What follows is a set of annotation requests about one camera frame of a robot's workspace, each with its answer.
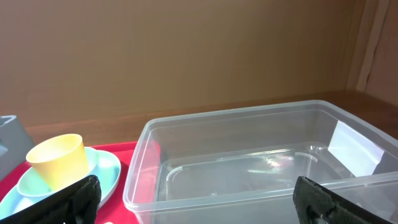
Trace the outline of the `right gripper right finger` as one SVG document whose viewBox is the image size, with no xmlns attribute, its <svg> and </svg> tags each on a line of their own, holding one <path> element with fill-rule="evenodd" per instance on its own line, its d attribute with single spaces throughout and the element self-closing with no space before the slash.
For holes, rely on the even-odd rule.
<svg viewBox="0 0 398 224">
<path fill-rule="evenodd" d="M 391 224 L 305 176 L 297 178 L 293 201 L 300 224 Z"/>
</svg>

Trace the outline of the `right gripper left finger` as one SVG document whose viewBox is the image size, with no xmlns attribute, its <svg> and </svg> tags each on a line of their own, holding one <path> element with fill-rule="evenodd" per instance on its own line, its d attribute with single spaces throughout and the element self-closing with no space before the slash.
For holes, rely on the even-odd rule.
<svg viewBox="0 0 398 224">
<path fill-rule="evenodd" d="M 1 224 L 94 224 L 101 201 L 99 178 L 89 175 L 11 216 Z"/>
</svg>

